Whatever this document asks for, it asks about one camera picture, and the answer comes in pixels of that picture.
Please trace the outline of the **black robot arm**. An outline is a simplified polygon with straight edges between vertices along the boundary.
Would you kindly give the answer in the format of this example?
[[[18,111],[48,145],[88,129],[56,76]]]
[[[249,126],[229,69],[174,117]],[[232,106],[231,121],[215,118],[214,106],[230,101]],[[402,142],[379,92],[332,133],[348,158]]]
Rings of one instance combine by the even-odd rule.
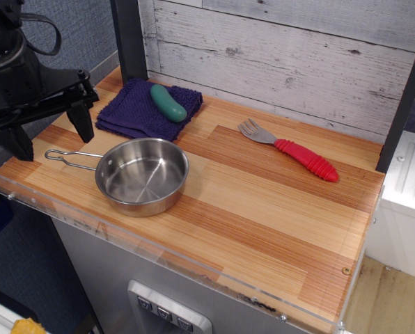
[[[22,161],[33,161],[33,144],[23,126],[66,113],[83,142],[94,137],[89,109],[99,97],[86,70],[44,66],[38,55],[55,56],[33,46],[22,31],[24,21],[52,24],[43,16],[23,13],[23,1],[0,1],[0,146]]]

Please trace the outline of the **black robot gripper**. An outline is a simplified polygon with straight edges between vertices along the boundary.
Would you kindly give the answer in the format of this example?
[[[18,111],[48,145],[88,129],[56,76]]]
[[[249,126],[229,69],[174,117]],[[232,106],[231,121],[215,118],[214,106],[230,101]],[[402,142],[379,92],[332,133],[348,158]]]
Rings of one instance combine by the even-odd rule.
[[[82,141],[94,137],[89,108],[99,100],[85,70],[44,66],[16,30],[0,49],[0,127],[67,111]],[[0,146],[21,161],[33,161],[33,144],[21,126],[0,129]]]

